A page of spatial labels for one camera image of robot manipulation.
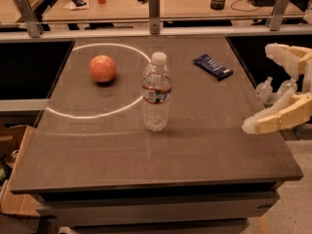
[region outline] water bottle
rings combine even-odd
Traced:
[[[159,132],[166,128],[172,87],[167,56],[162,52],[156,52],[143,71],[143,123],[146,129]]]
[[[271,86],[273,78],[267,77],[265,82],[258,84],[255,88],[255,94],[263,103],[266,103],[272,95],[273,88]]]
[[[290,80],[286,80],[281,84],[276,94],[278,97],[281,97],[282,94],[286,92],[288,89],[293,89],[296,92],[297,88],[298,85],[295,83],[295,80],[291,78]]]

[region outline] metal post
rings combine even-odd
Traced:
[[[27,32],[30,37],[38,38],[43,32],[42,26],[38,23],[28,0],[15,0],[21,16],[26,24]]]
[[[159,34],[160,32],[159,0],[148,0],[148,7],[149,7],[149,31],[151,34]]]
[[[283,16],[290,0],[276,0],[271,17],[267,20],[266,26],[271,31],[277,31],[281,28]]]

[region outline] bottle label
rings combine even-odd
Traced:
[[[143,88],[143,98],[150,103],[163,103],[170,99],[172,90],[157,91]]]

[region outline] white bottle cap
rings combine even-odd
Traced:
[[[155,63],[156,65],[163,65],[167,61],[167,56],[165,53],[162,52],[155,52],[152,55],[152,62]]]

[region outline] black cable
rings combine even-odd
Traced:
[[[234,3],[231,4],[231,9],[234,10],[234,11],[240,11],[240,12],[255,12],[259,9],[261,9],[262,7],[257,7],[256,9],[254,10],[250,10],[250,11],[247,11],[247,10],[241,10],[241,9],[235,9],[233,6],[234,4],[237,4],[238,2],[242,2],[242,1],[246,1],[246,0],[237,0],[235,1]]]

